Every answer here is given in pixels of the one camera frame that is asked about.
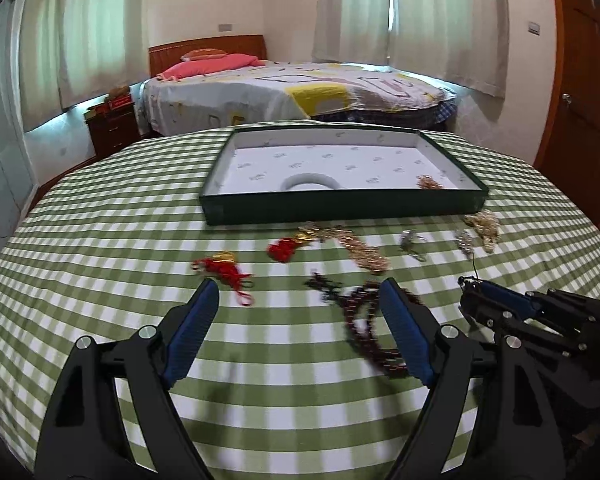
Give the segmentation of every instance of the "red tassel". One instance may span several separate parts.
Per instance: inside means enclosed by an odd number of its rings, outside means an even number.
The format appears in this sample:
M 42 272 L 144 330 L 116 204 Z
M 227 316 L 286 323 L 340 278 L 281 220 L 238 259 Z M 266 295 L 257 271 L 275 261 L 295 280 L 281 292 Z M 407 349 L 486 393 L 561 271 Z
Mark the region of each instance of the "red tassel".
M 191 264 L 194 270 L 204 267 L 206 272 L 218 275 L 218 277 L 229 285 L 238 295 L 238 300 L 242 306 L 251 306 L 253 304 L 253 296 L 241 291 L 243 286 L 242 280 L 250 277 L 250 274 L 240 274 L 238 267 L 233 262 L 218 262 L 211 258 L 196 260 Z
M 282 240 L 275 244 L 271 244 L 267 248 L 267 254 L 277 262 L 286 264 L 300 245 L 301 244 L 293 238 L 282 238 Z

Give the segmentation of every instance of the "round cutout in box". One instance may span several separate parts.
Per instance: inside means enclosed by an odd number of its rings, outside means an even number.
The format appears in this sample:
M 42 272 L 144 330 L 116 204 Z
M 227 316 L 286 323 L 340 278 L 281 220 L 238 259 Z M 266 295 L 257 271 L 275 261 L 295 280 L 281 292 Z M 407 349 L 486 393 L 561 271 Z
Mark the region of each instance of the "round cutout in box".
M 280 191 L 313 191 L 341 187 L 338 181 L 330 176 L 320 173 L 300 173 L 283 180 Z

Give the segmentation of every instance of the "pillow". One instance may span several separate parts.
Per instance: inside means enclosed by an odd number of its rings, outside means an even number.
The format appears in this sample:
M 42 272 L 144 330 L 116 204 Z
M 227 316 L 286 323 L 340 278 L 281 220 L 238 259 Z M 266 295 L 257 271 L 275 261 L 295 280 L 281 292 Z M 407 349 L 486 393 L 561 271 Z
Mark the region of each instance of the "pillow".
M 196 61 L 183 61 L 168 68 L 157 75 L 160 81 L 179 81 L 185 77 L 207 75 L 224 70 L 234 70 L 245 66 L 264 66 L 265 63 L 257 56 L 246 54 L 227 54 L 219 59 L 199 59 Z
M 182 61 L 196 61 L 199 59 L 219 59 L 224 56 L 226 56 L 226 52 L 219 48 L 199 48 L 187 52 L 180 59 Z

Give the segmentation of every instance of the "blue gripper pad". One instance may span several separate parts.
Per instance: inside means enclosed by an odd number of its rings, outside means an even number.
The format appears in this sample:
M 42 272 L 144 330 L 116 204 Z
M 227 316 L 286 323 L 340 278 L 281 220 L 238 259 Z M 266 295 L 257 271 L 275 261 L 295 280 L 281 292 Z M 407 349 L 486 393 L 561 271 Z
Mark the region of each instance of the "blue gripper pad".
M 538 313 L 531 303 L 531 298 L 503 286 L 491 282 L 480 282 L 478 290 L 490 300 L 496 301 L 506 307 L 506 309 L 517 314 L 522 321 L 533 318 Z
M 218 285 L 209 281 L 167 346 L 167 366 L 162 378 L 169 389 L 189 373 L 216 316 L 218 303 Z
M 409 374 L 431 386 L 435 373 L 429 362 L 429 343 L 398 292 L 387 280 L 381 283 L 379 306 Z

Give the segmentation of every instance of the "wooden door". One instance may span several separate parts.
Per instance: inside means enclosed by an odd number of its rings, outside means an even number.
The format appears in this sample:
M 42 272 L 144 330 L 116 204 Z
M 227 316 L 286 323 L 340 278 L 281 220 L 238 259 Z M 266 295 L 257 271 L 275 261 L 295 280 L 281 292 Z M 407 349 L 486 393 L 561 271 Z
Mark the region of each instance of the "wooden door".
M 535 167 L 600 228 L 600 8 L 556 0 L 554 97 Z

